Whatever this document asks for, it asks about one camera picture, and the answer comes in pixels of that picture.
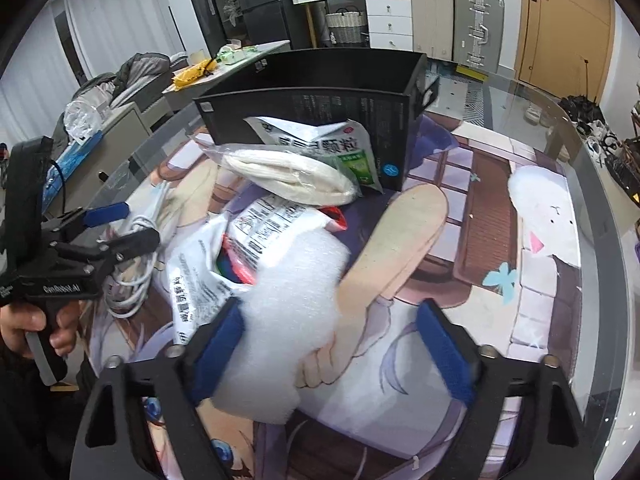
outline white curtain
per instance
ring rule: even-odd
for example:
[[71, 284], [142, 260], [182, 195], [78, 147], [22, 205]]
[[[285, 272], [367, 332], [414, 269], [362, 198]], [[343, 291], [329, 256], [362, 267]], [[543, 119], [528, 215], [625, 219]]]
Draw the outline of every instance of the white curtain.
[[78, 82], [47, 6], [31, 23], [0, 79], [0, 142], [11, 147], [52, 136], [76, 90]]
[[180, 52], [159, 0], [65, 0], [71, 36], [88, 78], [116, 72], [137, 52]]

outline white plastic bag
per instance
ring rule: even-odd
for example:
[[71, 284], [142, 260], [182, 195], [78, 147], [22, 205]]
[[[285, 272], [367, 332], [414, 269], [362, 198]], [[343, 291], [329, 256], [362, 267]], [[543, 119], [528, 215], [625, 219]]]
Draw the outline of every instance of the white plastic bag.
[[332, 155], [349, 168], [361, 186], [382, 193], [376, 161], [368, 131], [356, 121], [309, 126], [273, 117], [247, 117], [260, 140], [294, 148], [308, 148], [322, 155]]
[[82, 99], [71, 101], [65, 107], [63, 118], [66, 132], [75, 142], [82, 145], [102, 127], [98, 110]]
[[300, 233], [324, 228], [332, 219], [311, 207], [273, 194], [259, 198], [234, 218], [227, 239], [242, 259], [244, 272], [274, 267]]
[[224, 144], [202, 151], [223, 168], [292, 202], [344, 205], [360, 193], [354, 174], [333, 155], [260, 144]]
[[228, 298], [250, 288], [214, 272], [227, 223], [227, 214], [212, 217], [177, 247], [167, 262], [177, 344], [186, 344], [199, 326], [216, 316]]

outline beige suitcase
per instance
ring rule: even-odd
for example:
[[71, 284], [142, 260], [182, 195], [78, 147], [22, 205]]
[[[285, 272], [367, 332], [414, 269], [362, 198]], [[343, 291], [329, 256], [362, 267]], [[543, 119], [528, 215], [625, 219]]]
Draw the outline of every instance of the beige suitcase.
[[453, 58], [453, 0], [411, 0], [414, 52]]

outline wicker basket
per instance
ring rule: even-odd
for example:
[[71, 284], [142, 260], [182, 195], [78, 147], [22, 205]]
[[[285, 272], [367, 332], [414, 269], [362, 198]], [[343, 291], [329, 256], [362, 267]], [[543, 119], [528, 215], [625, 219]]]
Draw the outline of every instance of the wicker basket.
[[328, 14], [326, 26], [332, 44], [361, 44], [364, 42], [362, 34], [367, 31], [367, 19], [362, 12], [345, 9]]

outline human hand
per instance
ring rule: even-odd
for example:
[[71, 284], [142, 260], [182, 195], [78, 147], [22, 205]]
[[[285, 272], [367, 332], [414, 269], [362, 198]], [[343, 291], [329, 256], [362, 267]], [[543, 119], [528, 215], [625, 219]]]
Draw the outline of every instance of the human hand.
[[[76, 346], [76, 330], [80, 318], [80, 302], [71, 301], [56, 316], [58, 328], [49, 341], [59, 356], [69, 354]], [[29, 303], [12, 303], [0, 308], [0, 335], [7, 348], [22, 357], [33, 359], [25, 332], [39, 332], [46, 325], [44, 312]]]

